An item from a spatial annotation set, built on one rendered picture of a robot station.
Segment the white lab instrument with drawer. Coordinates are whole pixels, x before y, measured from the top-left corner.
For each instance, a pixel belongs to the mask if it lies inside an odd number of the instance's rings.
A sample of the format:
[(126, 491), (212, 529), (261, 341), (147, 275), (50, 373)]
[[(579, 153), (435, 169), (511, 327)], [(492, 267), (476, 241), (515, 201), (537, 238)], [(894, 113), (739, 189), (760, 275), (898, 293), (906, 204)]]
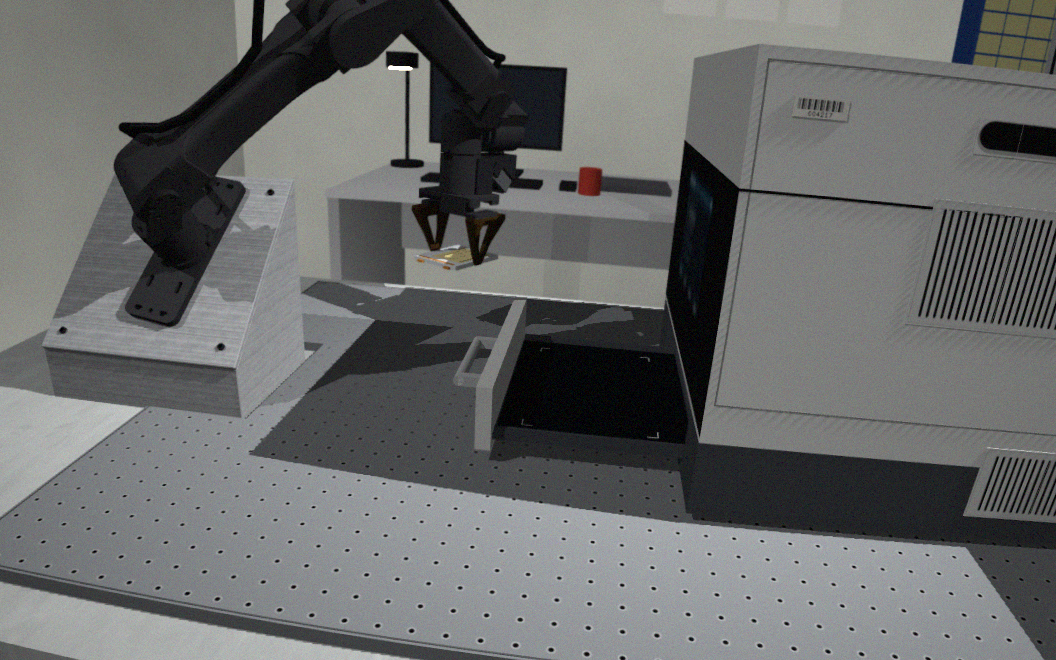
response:
[(474, 449), (682, 458), (686, 513), (1056, 544), (1056, 75), (694, 57), (660, 345), (526, 307), (453, 377)]

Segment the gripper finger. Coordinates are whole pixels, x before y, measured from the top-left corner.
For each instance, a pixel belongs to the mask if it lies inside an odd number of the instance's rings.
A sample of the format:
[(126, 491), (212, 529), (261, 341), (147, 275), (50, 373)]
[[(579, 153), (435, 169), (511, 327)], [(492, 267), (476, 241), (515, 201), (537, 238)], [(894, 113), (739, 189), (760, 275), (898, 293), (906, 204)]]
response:
[[(440, 212), (440, 205), (428, 206), (425, 204), (412, 205), (412, 212), (415, 220), (419, 223), (421, 229), (423, 229), (425, 238), (430, 246), (430, 251), (435, 251), (441, 249), (442, 238), (445, 234), (448, 213)], [(433, 238), (430, 222), (428, 222), (428, 216), (437, 215), (437, 238)]]
[[(495, 234), (498, 233), (501, 225), (503, 224), (503, 222), (505, 222), (505, 215), (499, 215), (498, 213), (498, 216), (490, 216), (483, 219), (466, 218), (465, 222), (467, 227), (469, 244), (471, 244), (471, 256), (473, 264), (475, 266), (480, 265), (483, 257), (486, 256), (486, 252), (489, 249), (490, 241), (492, 241)], [(487, 225), (488, 227), (485, 235), (483, 235), (483, 241), (479, 251), (480, 229), (482, 226), (487, 226)]]

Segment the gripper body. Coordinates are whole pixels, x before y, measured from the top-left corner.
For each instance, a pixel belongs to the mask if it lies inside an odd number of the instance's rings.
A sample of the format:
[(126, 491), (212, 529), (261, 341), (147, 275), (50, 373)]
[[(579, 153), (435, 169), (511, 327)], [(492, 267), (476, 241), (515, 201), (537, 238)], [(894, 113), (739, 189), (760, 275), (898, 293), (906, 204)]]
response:
[(449, 215), (471, 219), (498, 216), (496, 211), (475, 212), (473, 209), (473, 207), (480, 207), (480, 202), (489, 203), (489, 205), (499, 204), (498, 193), (476, 195), (476, 159), (478, 158), (480, 158), (480, 154), (452, 155), (452, 159), (449, 159), (449, 154), (441, 152), (439, 186), (419, 188), (419, 197), (430, 197), (421, 200), (421, 204), (440, 205), (439, 211), (449, 213)]

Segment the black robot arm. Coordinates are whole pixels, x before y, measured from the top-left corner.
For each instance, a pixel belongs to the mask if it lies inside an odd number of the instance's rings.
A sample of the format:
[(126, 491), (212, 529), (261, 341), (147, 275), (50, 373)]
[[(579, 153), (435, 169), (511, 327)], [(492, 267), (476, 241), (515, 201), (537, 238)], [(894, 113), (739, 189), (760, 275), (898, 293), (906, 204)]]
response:
[(115, 156), (115, 176), (134, 212), (133, 230), (154, 251), (126, 302), (131, 317), (180, 324), (246, 195), (240, 181), (215, 177), (220, 166), (304, 91), (338, 70), (366, 67), (401, 34), (454, 86), (446, 93), (461, 110), (444, 113), (441, 152), (449, 159), (480, 154), (476, 195), (506, 193), (515, 180), (517, 155), (490, 151), (516, 150), (529, 116), (513, 101), (514, 88), (439, 0), (285, 5), (290, 12), (253, 62), (188, 120), (166, 132), (139, 132)]

